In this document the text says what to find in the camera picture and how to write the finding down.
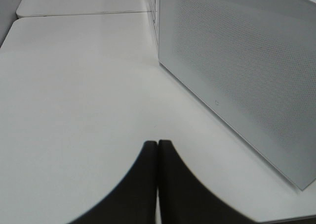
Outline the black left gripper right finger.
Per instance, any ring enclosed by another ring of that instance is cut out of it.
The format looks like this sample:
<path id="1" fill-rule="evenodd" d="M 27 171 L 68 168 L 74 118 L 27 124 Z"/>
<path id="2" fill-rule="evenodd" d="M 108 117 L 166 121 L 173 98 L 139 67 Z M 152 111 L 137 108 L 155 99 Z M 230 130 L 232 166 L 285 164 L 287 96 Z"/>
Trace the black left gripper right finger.
<path id="1" fill-rule="evenodd" d="M 254 223 L 210 192 L 169 140 L 158 142 L 158 196 L 163 224 Z"/>

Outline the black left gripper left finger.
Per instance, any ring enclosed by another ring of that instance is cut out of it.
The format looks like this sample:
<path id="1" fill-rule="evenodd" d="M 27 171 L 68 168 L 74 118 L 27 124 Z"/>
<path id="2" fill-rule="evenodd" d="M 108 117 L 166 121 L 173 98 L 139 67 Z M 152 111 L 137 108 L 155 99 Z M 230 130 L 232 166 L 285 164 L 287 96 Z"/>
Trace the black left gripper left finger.
<path id="1" fill-rule="evenodd" d="M 119 184 L 73 224 L 154 224 L 156 222 L 158 144 L 146 141 Z"/>

